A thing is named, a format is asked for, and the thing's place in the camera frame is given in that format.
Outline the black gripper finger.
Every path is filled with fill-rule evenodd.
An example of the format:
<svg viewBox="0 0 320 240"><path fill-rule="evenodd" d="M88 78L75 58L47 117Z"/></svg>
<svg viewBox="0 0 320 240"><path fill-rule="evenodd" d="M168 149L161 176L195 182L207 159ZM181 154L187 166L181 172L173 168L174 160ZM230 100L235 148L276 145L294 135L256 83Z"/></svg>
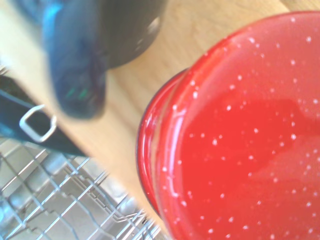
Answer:
<svg viewBox="0 0 320 240"><path fill-rule="evenodd" d="M51 0L43 13L50 79L60 109L76 119L100 116L109 53L98 0Z"/></svg>

